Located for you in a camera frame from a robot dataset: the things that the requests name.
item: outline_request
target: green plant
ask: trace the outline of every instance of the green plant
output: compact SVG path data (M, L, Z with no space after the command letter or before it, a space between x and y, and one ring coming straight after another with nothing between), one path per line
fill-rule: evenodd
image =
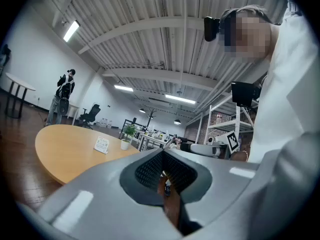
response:
M136 127L134 125L128 125L123 129L123 133L126 135L125 136L125 142L129 142L128 141L128 136L133 136L136 132Z

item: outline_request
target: person wearing backpack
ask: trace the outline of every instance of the person wearing backpack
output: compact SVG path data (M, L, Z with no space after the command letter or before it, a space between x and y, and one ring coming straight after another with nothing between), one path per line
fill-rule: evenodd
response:
M66 109L66 112L62 114L62 109L60 109L59 106L62 101L67 102L67 105L69 105L69 101L68 101L69 96L75 88L74 75L76 74L76 71L74 69L71 69L71 70L68 70L67 72L69 73L69 75L66 76L64 74L63 77L60 77L60 80L57 83L57 86L59 86L59 88L58 90L56 90L55 96L52 99L46 126L52 125L54 112L57 106L58 106L57 117L56 117L57 125L61 124L62 115L67 114L68 107Z

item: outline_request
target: potted plant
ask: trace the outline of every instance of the potted plant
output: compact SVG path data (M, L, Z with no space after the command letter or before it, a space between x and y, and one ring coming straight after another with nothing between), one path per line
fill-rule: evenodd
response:
M123 133L125 134L125 138L121 140L121 149L128 150L130 145L130 140L128 140L128 136L133 136L136 132L136 128L134 125L128 125L123 129Z

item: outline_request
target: white sign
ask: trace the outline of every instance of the white sign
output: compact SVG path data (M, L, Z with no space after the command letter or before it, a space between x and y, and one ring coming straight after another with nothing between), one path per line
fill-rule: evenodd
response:
M108 146L109 146L109 140L99 136L95 142L94 149L101 153L106 154L108 153L107 152Z

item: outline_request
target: white plant pot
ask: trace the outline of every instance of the white plant pot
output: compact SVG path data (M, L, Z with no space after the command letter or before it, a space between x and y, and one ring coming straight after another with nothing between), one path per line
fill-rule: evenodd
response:
M130 146L130 142L125 142L124 139L121 140L121 149L122 150L128 150Z

